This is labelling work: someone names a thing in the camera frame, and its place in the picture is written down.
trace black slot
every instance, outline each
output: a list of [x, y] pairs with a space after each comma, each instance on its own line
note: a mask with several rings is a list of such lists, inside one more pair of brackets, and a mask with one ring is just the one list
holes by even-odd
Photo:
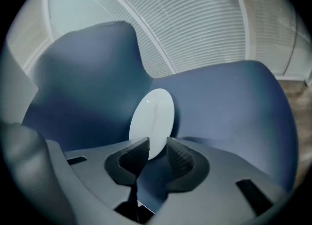
[[243, 193], [257, 216], [263, 214], [270, 207], [272, 207], [273, 204], [270, 200], [250, 179], [238, 181], [236, 182], [236, 185]]
[[69, 165], [73, 165], [73, 164], [78, 164], [78, 163], [81, 163], [81, 162], [84, 162], [86, 161], [87, 159], [85, 157], [74, 157], [74, 158], [71, 158], [71, 159], [67, 159], [67, 162]]

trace oval white plate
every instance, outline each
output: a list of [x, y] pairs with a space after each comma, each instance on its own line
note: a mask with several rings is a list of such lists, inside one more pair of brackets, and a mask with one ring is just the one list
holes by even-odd
[[175, 119], [175, 107], [169, 92], [156, 89], [148, 93], [132, 117], [129, 139], [150, 138], [148, 160], [157, 156], [166, 145]]

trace brown floor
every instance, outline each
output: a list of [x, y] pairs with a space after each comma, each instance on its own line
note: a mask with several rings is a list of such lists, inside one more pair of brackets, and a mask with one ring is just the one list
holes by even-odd
[[296, 186], [304, 179], [312, 162], [312, 88], [304, 82], [279, 81], [291, 105], [299, 141]]

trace white plate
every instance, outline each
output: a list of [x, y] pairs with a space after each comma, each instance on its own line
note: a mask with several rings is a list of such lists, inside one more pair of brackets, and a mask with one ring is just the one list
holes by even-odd
[[175, 119], [175, 107], [169, 92], [156, 89], [148, 93], [132, 117], [129, 139], [150, 138], [150, 156], [157, 156], [166, 145]]

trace blue upholstery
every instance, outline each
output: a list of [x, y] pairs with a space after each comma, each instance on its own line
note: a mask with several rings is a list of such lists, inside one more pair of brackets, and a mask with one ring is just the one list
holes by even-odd
[[[125, 22], [66, 34], [32, 71], [39, 91], [23, 124], [65, 151], [128, 140], [132, 115], [149, 90], [166, 89], [175, 103], [173, 137], [235, 153], [290, 191], [298, 160], [288, 101], [272, 73], [240, 61], [152, 80]], [[138, 198], [151, 210], [171, 181], [164, 152], [147, 163]]]
[[30, 74], [39, 90], [23, 124], [65, 151], [128, 140], [133, 113], [152, 82], [126, 22], [62, 36]]

